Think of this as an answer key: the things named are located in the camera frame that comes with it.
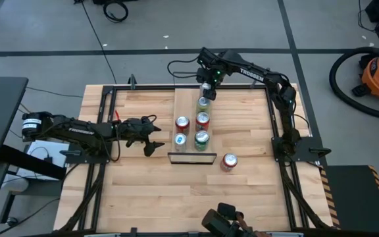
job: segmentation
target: shop vacuum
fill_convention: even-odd
[[[364,71],[361,75],[362,84],[352,89],[353,95],[356,97],[365,95],[373,95],[379,97],[379,49],[374,47],[360,47],[342,55],[334,63],[330,70],[330,85],[335,95],[338,96],[342,101],[359,111],[379,118],[378,110],[371,109],[370,107],[362,105],[354,99],[351,99],[340,90],[336,82],[336,73],[340,65],[346,59],[358,54],[365,54],[359,61],[359,66]]]

